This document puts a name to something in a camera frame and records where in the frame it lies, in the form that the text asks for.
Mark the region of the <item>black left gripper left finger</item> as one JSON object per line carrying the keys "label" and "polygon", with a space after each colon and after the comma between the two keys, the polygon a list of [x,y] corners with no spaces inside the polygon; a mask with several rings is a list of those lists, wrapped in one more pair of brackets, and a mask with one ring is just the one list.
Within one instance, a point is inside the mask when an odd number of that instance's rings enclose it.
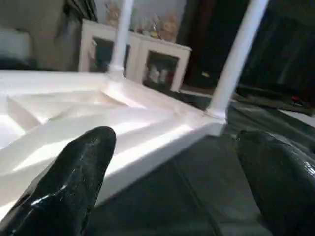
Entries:
{"label": "black left gripper left finger", "polygon": [[93,128],[69,142],[0,222],[2,236],[80,236],[113,157],[116,133]]}

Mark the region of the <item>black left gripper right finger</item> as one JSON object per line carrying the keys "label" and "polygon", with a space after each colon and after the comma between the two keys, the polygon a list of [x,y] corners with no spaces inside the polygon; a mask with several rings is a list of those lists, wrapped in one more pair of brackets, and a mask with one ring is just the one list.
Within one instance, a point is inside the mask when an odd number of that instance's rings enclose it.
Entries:
{"label": "black left gripper right finger", "polygon": [[291,140],[242,131],[237,157],[261,215],[275,236],[315,234],[315,157]]}

